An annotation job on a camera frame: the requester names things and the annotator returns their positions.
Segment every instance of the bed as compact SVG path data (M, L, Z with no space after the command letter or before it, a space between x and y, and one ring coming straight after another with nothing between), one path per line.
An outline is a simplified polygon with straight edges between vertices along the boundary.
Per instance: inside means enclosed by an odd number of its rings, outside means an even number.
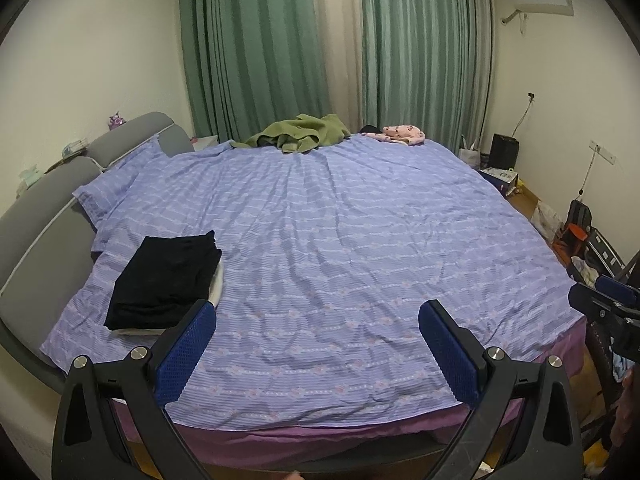
M401 443L386 447L395 459L437 449L433 436L446 440L465 410L421 341L417 311L428 299L512 358L555 353L569 374L582 366L584 321L551 250L434 142L353 136L306 155L226 143L196 153L153 113L87 155L0 219L2 239L20 233L0 262L0 340L57 391L78 354L100 362L150 346L102 325L114 280L145 235L213 229L224 261L218 328L168 406L203 462L322 459L335 470L345 468L336 454L352 465L371 453L347 450L380 438ZM108 212L73 199L87 184L113 195ZM120 415L137 439L125 406Z

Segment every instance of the black backpack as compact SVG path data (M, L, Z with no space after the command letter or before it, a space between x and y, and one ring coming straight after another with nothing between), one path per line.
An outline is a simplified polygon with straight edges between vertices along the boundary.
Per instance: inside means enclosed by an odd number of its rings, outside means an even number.
M566 229L569 224L576 224L587 233L591 231L591 210L589 207L579 200L571 200L564 228Z

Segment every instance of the black speaker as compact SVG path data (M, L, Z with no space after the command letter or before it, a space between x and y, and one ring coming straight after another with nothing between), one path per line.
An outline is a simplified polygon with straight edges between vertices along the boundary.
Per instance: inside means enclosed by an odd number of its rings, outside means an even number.
M495 134L489 153L489 168L510 170L516 165L520 143L513 137Z

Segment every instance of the clothes pile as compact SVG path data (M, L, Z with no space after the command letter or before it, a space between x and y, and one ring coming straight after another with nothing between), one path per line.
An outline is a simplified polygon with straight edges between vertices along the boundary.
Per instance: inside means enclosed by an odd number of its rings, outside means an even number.
M381 142L395 142L396 144L405 144L407 146L415 146L424 142L424 133L421 129L410 124L385 126L382 131L375 126L367 124L360 130L360 133Z
M217 306L221 258L213 231L145 237L116 280L104 325L119 335L158 334L176 326L196 300Z
M245 142L231 141L234 148L276 146L282 153L306 153L320 146L333 146L351 133L335 114L322 119L300 114L295 119L270 124Z

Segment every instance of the pink clothing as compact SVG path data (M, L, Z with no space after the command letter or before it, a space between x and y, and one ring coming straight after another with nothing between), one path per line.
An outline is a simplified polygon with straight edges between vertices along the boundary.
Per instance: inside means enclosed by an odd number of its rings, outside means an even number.
M407 144L414 146L424 142L424 133L417 126L408 124L403 126L385 126L382 128L382 134L363 134L372 139L381 140L383 142L396 142L398 144Z

